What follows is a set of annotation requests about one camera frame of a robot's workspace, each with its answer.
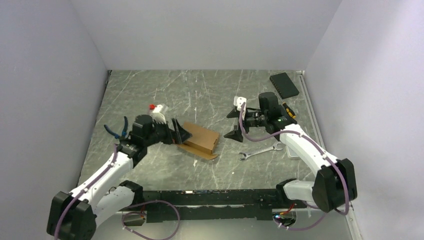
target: white wall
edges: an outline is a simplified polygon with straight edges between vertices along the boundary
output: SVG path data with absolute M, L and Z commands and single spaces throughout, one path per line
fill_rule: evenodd
M 341 2 L 71 1 L 113 70 L 304 70 Z
M 424 236 L 424 2 L 343 0 L 306 69 L 326 147 L 355 164 L 365 240 Z
M 47 239 L 52 198 L 78 182 L 107 71 L 68 0 L 2 1 L 0 35 L 0 239 Z

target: gray marble surface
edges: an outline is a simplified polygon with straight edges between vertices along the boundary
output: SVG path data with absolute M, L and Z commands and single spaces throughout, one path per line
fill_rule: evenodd
M 234 96 L 247 98 L 247 106 L 259 107 L 258 95 L 274 92 L 270 75 L 284 71 L 269 70 L 143 70 L 112 71 L 104 94 L 91 143 L 81 171 L 79 183 L 92 175 L 113 152 L 116 140 L 106 133 L 104 124 L 120 132 L 123 116 L 132 121 L 148 111 L 149 104 L 166 104 L 168 119 L 175 117 L 183 124 L 196 123 L 221 133 L 214 160 L 204 160 L 175 145 L 156 144 L 147 156 L 121 178 L 131 180 L 145 190 L 265 189 L 279 182 L 298 178 L 313 181 L 314 176 L 298 158 L 289 158 L 286 149 L 265 152 L 246 161 L 239 160 L 240 151 L 254 151 L 271 146 L 274 138 L 262 142 L 243 143 L 226 139 L 236 119 L 227 119 Z M 307 108 L 305 93 L 295 71 L 286 71 L 300 91 L 286 99 L 296 112 L 296 120 L 304 131 L 317 140 Z M 267 134 L 263 128 L 251 128 L 250 135 Z

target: cardboard box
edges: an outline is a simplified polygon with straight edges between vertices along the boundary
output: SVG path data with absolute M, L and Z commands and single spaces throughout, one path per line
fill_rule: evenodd
M 213 154 L 213 152 L 220 139 L 219 132 L 206 129 L 190 122 L 184 122 L 182 127 L 193 136 L 184 144 L 178 144 L 178 147 L 206 160 L 212 160 L 218 156 L 218 154 Z

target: purple cable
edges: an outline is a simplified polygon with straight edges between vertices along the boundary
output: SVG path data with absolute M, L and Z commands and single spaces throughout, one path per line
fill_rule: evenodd
M 301 134 L 300 134 L 300 132 L 297 132 L 297 131 L 292 131 L 292 130 L 280 130 L 280 131 L 277 131 L 277 132 L 274 132 L 273 134 L 269 134 L 269 135 L 267 135 L 267 136 L 265 136 L 265 137 L 262 137 L 262 138 L 251 138 L 250 136 L 248 136 L 248 134 L 246 133 L 246 130 L 245 130 L 245 128 L 243 127 L 243 111 L 244 111 L 244 109 L 245 109 L 245 105 L 246 105 L 246 103 L 244 102 L 242 105 L 241 105 L 241 109 L 240 109 L 240 114 L 239 114 L 239 116 L 238 116 L 238 125 L 240 126 L 240 129 L 241 129 L 241 132 L 243 133 L 243 136 L 245 137 L 245 138 L 247 138 L 249 141 L 252 141 L 252 142 L 260 142 L 260 141 L 263 141 L 263 140 L 266 140 L 266 139 L 269 139 L 269 138 L 272 138 L 272 137 L 274 137 L 274 136 L 276 136 L 276 135 L 280 135 L 280 134 L 284 134 L 284 133 L 286 133 L 286 134 L 296 134 L 296 135 L 298 135 L 299 137 L 302 137 L 302 138 L 304 138 L 304 139 L 306 139 L 308 142 L 310 142 L 317 150 L 318 150 L 318 152 L 321 154 L 321 155 L 324 155 L 325 154 L 325 152 L 323 151 L 323 150 L 321 150 L 321 148 L 320 148 L 320 146 L 314 141 L 314 140 L 312 140 L 311 138 L 309 138 L 309 137 L 307 137 L 307 136 L 305 136 L 305 135 L 302 135 L 301 136 Z M 340 178 L 340 180 L 341 180 L 341 185 L 343 186 L 343 191 L 344 191 L 344 212 L 343 211 L 339 211 L 338 209 L 336 209 L 335 211 L 336 212 L 338 212 L 338 213 L 340 213 L 341 215 L 347 215 L 348 214 L 348 212 L 349 212 L 349 193 L 348 193 L 348 185 L 347 185 L 347 183 L 346 183 L 346 180 L 345 180 L 345 178 L 343 177 L 343 174 L 342 174 L 342 172 L 340 171 L 340 169 L 334 164 L 334 162 L 333 161 L 331 161 L 331 159 L 328 157 L 328 156 L 326 156 L 325 157 L 325 160 L 327 160 L 327 162 L 329 162 L 330 163 L 330 165 L 334 168 L 334 170 L 335 170 L 335 172 L 337 173 L 337 175 L 339 176 L 339 178 Z M 290 230 L 294 230 L 294 231 L 301 231 L 301 230 L 308 230 L 308 229 L 310 229 L 310 228 L 313 228 L 313 227 L 315 227 L 317 224 L 319 224 L 323 219 L 324 219 L 324 217 L 325 217 L 326 215 L 324 214 L 320 219 L 318 219 L 318 221 L 316 221 L 314 224 L 312 224 L 311 226 L 308 226 L 308 227 L 304 227 L 304 228 L 289 228 Z
M 166 205 L 168 205 L 168 206 L 170 206 L 174 211 L 175 211 L 175 213 L 176 213 L 176 217 L 177 217 L 177 224 L 176 224 L 176 228 L 175 228 L 175 231 L 173 231 L 173 233 L 170 235 L 170 236 L 168 236 L 168 237 L 166 237 L 166 238 L 163 238 L 163 239 L 153 239 L 153 238 L 150 238 L 150 237 L 147 237 L 147 236 L 144 236 L 144 235 L 142 235 L 141 233 L 139 233 L 139 232 L 137 232 L 137 231 L 134 231 L 134 230 L 132 230 L 131 228 L 129 228 L 129 227 L 127 227 L 127 226 L 125 226 L 125 223 L 124 223 L 124 220 L 125 220 L 125 217 L 127 217 L 127 216 L 129 216 L 129 215 L 135 215 L 135 214 L 137 214 L 137 215 L 140 215 L 140 212 L 139 211 L 132 211 L 132 212 L 129 212 L 129 213 L 127 213 L 127 214 L 125 214 L 125 215 L 123 215 L 122 216 L 122 220 L 121 220 L 121 222 L 122 222 L 122 226 L 123 226 L 123 228 L 124 229 L 126 229 L 126 230 L 128 230 L 128 231 L 130 231 L 131 233 L 133 233 L 133 234 L 135 234 L 135 235 L 137 235 L 137 236 L 139 236 L 139 237 L 142 237 L 142 238 L 144 238 L 144 239 L 147 239 L 147 240 L 169 240 L 169 239 L 171 239 L 173 236 L 175 236 L 175 234 L 177 234 L 177 231 L 178 231 L 178 229 L 180 228 L 180 220 L 181 220 L 181 218 L 180 218 L 180 213 L 178 212 L 178 210 L 177 210 L 177 208 L 174 206 L 174 205 L 172 205 L 171 203 L 169 203 L 169 202 L 167 202 L 167 201 L 163 201 L 163 200 L 152 200 L 152 201 L 146 201 L 146 202 L 143 202 L 143 203 L 139 203 L 139 204 L 135 204 L 135 205 L 131 205 L 131 206 L 128 206 L 128 208 L 135 208 L 135 207 L 139 207 L 139 206 L 143 206 L 143 205 L 147 205 L 147 204 L 153 204 L 153 203 L 163 203 L 163 204 L 166 204 Z
M 117 161 L 118 157 L 118 150 L 117 146 L 113 144 L 113 159 L 110 162 L 111 164 L 115 163 Z M 60 215 L 59 221 L 57 221 L 56 229 L 54 230 L 54 240 L 59 239 L 59 231 L 62 226 L 62 222 L 64 221 L 64 218 L 66 214 L 68 213 L 69 209 L 71 209 L 72 205 L 84 194 L 86 193 L 85 189 L 90 189 L 97 181 L 99 181 L 108 171 L 112 168 L 111 164 L 107 165 L 107 167 L 95 178 L 93 181 L 91 181 L 84 189 L 82 189 L 71 201 L 70 203 L 65 207 L 62 214 Z

